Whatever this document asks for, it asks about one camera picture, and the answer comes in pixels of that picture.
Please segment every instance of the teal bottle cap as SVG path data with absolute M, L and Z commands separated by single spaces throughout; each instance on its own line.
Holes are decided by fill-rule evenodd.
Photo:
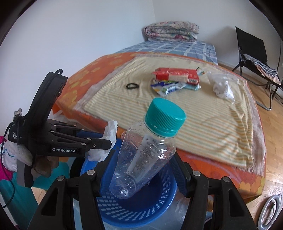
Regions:
M 155 134 L 174 137 L 186 119 L 185 112 L 176 104 L 163 98 L 152 100 L 144 122 Z

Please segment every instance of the clear plastic bottle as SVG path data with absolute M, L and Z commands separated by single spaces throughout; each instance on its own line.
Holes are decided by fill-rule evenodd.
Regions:
M 110 183 L 115 197 L 132 197 L 170 160 L 176 151 L 174 137 L 185 119 L 176 104 L 153 99 L 144 120 L 127 129 Z

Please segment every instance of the black folding chair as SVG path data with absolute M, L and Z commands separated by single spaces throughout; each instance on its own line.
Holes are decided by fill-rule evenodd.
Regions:
M 239 29 L 236 27 L 236 32 L 237 32 L 237 39 L 238 39 L 238 47 L 239 47 L 239 64 L 232 70 L 233 72 L 240 67 L 240 75 L 242 76 L 242 67 L 246 67 L 252 72 L 256 73 L 258 76 L 264 78 L 267 80 L 266 84 L 257 84 L 256 82 L 242 76 L 246 80 L 254 83 L 257 86 L 265 86 L 265 88 L 269 89 L 269 98 L 270 98 L 270 107 L 267 108 L 265 105 L 259 103 L 258 101 L 256 102 L 260 107 L 264 108 L 265 110 L 269 111 L 271 110 L 272 104 L 271 101 L 274 98 L 276 91 L 278 87 L 281 87 L 280 85 L 276 84 L 275 82 L 271 81 L 265 76 L 262 76 L 261 72 L 256 68 L 255 65 L 250 60 L 246 60 L 244 54 L 248 54 L 257 60 L 261 61 L 265 65 L 267 65 L 267 55 L 266 55 L 266 50 L 264 46 L 263 40 Z M 273 95 L 271 94 L 271 88 L 270 84 L 276 86 L 276 90 L 274 91 Z

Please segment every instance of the red cardboard box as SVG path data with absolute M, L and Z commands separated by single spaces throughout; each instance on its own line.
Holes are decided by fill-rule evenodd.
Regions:
M 158 68 L 153 74 L 156 75 L 157 80 L 185 82 L 192 85 L 197 85 L 200 82 L 195 69 Z

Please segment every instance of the screw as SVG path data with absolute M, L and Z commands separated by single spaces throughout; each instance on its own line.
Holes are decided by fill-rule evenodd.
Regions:
M 58 180 L 58 181 L 62 181 L 62 180 L 64 180 L 64 178 L 65 178 L 64 176 L 58 176 L 58 177 L 57 177 L 57 180 Z
M 193 175 L 194 176 L 200 176 L 200 172 L 199 171 L 193 171 Z
M 95 171 L 94 171 L 93 169 L 88 170 L 88 171 L 87 171 L 87 174 L 88 174 L 88 175 L 93 175 L 93 174 L 95 174 Z
M 225 181 L 225 182 L 230 182 L 230 178 L 227 177 L 227 176 L 224 176 L 224 177 L 223 177 L 223 181 Z

